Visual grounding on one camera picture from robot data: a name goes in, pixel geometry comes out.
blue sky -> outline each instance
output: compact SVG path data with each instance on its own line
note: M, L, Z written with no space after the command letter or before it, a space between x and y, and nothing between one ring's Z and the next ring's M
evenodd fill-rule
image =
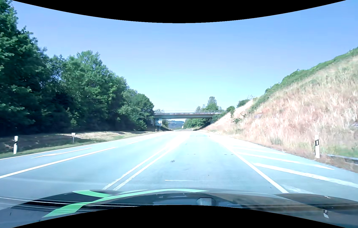
M260 96L297 69L358 46L358 0L280 15L213 23L96 18L13 2L47 54L99 52L103 63L155 108L222 108Z

bridge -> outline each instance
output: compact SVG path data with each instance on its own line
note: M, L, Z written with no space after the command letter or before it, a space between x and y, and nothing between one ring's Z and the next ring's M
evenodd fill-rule
M164 113L155 113L154 119L191 119L191 118L210 118L214 115L221 114L220 111L212 110L209 112L195 112L195 111L165 111Z

asphalt road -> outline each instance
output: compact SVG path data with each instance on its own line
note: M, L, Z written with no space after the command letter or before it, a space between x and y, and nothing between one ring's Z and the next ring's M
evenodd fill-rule
M357 173L204 132L161 132L0 159L0 200L198 187L358 201ZM10 206L0 204L0 210Z

grassy slope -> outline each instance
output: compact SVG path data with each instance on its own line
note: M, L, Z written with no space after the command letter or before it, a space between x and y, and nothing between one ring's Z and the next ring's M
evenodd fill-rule
M17 143L18 152L16 155L13 155L12 152L14 145L13 137L0 137L0 158L114 141L149 133L152 132L81 132L76 133L74 143L72 143L71 135L64 133L19 136Z
M286 76L245 113L238 124L208 129L311 159L319 134L320 161L329 162L325 154L358 157L358 128L351 127L358 122L358 48Z

black border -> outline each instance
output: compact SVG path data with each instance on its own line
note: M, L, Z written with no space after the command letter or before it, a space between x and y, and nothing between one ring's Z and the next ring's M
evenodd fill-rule
M86 16L135 22L206 23L224 22L295 12L339 1L247 1L228 3L125 2L125 1L32 1L38 7Z

